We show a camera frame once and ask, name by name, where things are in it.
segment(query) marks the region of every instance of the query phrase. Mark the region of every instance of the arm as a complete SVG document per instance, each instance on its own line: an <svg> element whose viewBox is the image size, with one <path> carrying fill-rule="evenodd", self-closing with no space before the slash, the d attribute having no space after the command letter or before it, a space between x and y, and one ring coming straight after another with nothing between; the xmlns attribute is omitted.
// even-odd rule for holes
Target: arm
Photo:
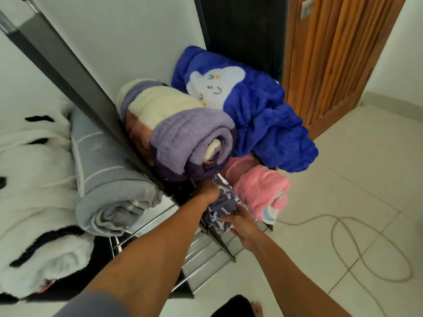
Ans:
<svg viewBox="0 0 423 317"><path fill-rule="evenodd" d="M210 181L165 222L133 241L84 291L114 295L132 316L159 316L181 271L188 248L207 206L219 197Z"/></svg>
<svg viewBox="0 0 423 317"><path fill-rule="evenodd" d="M232 232L257 258L284 316L351 317L260 230L245 208L239 206L234 216L222 219L234 225Z"/></svg>

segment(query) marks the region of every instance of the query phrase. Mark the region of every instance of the hand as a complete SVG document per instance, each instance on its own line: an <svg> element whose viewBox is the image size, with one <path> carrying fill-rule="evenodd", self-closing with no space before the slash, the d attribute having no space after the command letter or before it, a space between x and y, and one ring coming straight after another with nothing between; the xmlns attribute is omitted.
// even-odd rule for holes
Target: hand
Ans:
<svg viewBox="0 0 423 317"><path fill-rule="evenodd" d="M236 205L236 208L234 215L222 216L221 219L233 224L235 229L231 228L231 232L239 237L246 250L253 251L255 240L264 232L261 231L254 218L244 207Z"/></svg>
<svg viewBox="0 0 423 317"><path fill-rule="evenodd" d="M195 183L197 188L194 192L194 197L204 197L207 204L215 202L219 198L219 188L211 182L211 180L203 180Z"/></svg>

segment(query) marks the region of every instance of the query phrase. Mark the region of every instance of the gray sleeve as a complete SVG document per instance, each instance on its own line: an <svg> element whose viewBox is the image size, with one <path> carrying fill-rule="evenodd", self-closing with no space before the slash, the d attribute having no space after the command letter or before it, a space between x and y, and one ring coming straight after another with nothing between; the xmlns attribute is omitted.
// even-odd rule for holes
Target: gray sleeve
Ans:
<svg viewBox="0 0 423 317"><path fill-rule="evenodd" d="M107 292L82 292L53 317L131 317L128 309Z"/></svg>

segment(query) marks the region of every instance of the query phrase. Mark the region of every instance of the wooden door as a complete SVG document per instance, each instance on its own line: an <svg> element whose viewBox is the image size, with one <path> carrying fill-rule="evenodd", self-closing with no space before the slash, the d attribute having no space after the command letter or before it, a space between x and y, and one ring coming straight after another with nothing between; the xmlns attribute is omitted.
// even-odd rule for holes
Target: wooden door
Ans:
<svg viewBox="0 0 423 317"><path fill-rule="evenodd" d="M314 139L357 106L405 0L290 0L283 86Z"/></svg>

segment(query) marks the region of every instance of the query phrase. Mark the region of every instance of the blue blanket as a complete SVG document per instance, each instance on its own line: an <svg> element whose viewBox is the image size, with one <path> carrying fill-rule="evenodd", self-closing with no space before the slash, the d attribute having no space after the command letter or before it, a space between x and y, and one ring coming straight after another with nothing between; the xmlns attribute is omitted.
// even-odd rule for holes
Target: blue blanket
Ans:
<svg viewBox="0 0 423 317"><path fill-rule="evenodd" d="M176 64L172 87L230 115L238 133L233 157L253 151L267 167L298 172L319 154L302 119L283 103L282 86L263 72L189 46Z"/></svg>

